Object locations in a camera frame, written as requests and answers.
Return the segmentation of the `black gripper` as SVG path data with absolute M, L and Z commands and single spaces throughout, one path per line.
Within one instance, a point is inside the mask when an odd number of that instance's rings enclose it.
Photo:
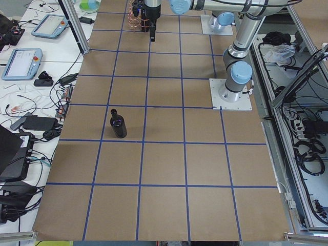
M 144 13 L 142 17 L 150 21 L 149 35 L 150 41 L 155 41 L 156 36 L 156 21 L 160 18 L 161 14 L 161 0 L 144 0 Z

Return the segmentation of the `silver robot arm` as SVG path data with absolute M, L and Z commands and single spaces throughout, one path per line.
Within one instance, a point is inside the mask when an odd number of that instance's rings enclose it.
M 213 31 L 219 31 L 227 26 L 231 26 L 234 22 L 233 12 L 212 11 L 208 26 Z
M 223 56 L 227 71 L 225 84 L 220 87 L 219 96 L 230 103 L 240 99 L 242 90 L 252 76 L 251 66 L 244 61 L 250 45 L 266 16 L 275 14 L 287 1 L 169 1 L 173 13 L 183 15 L 189 10 L 210 10 L 238 12 L 244 15 L 234 42 Z

